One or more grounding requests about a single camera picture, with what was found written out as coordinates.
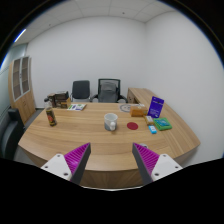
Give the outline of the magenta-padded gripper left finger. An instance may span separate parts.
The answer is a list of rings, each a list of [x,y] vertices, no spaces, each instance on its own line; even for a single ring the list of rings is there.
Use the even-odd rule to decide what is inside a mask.
[[[79,185],[91,154],[91,144],[86,143],[67,154],[56,154],[42,169]]]

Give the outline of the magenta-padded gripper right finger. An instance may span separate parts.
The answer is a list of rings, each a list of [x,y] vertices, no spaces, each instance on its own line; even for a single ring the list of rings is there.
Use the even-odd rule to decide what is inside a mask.
[[[168,154],[158,155],[152,150],[134,143],[132,153],[144,185],[159,180],[182,169]]]

